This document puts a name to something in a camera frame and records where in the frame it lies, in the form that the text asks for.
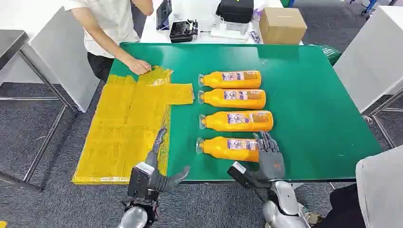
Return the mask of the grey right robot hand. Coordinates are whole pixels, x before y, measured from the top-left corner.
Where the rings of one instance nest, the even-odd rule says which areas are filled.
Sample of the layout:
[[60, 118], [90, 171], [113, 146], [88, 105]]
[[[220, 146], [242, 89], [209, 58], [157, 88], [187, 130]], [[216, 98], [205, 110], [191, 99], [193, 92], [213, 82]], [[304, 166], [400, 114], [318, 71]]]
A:
[[270, 188], [273, 182], [285, 177], [283, 154], [268, 132], [259, 131], [253, 136], [257, 141], [259, 168], [257, 171], [247, 171], [246, 177], [252, 187]]

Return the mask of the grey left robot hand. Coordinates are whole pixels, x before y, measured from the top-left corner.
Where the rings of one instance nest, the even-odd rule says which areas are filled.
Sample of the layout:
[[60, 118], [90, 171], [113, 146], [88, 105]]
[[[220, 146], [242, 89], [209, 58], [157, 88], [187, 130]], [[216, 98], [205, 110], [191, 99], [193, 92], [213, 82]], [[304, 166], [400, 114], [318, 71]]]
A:
[[158, 170], [158, 152], [166, 133], [167, 128], [165, 126], [158, 131], [152, 149], [148, 152], [145, 160], [145, 163], [153, 168], [153, 171], [149, 174], [147, 187], [159, 192], [166, 192], [177, 186], [186, 179], [190, 172], [190, 166], [185, 166], [181, 172], [169, 177], [162, 175]]

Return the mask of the person's right hand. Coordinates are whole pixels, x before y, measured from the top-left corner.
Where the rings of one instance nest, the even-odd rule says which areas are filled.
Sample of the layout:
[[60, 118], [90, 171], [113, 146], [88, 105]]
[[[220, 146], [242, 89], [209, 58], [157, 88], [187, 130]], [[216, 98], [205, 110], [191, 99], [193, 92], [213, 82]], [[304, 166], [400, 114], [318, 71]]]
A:
[[140, 59], [136, 59], [136, 58], [130, 58], [127, 62], [126, 62], [126, 66], [135, 74], [137, 75], [143, 75], [147, 72], [152, 71], [152, 67], [149, 63], [140, 60]]

